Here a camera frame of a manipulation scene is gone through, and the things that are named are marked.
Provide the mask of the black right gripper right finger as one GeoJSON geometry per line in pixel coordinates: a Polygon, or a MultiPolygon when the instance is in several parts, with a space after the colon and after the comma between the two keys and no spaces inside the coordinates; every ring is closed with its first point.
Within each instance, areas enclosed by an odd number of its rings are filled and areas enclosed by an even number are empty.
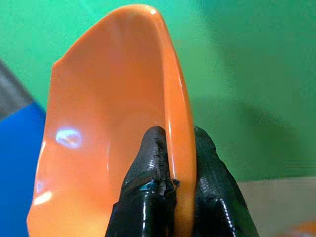
{"type": "Polygon", "coordinates": [[[258,231],[236,180],[205,130],[194,128],[197,156],[195,237],[257,237],[258,231]]]}

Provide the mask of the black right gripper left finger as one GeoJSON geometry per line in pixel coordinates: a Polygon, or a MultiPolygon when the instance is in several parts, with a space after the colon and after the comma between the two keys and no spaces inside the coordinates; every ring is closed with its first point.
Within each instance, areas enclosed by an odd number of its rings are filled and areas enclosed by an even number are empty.
{"type": "Polygon", "coordinates": [[[149,128],[113,205],[107,237],[172,237],[176,188],[170,177],[165,130],[149,128]]]}

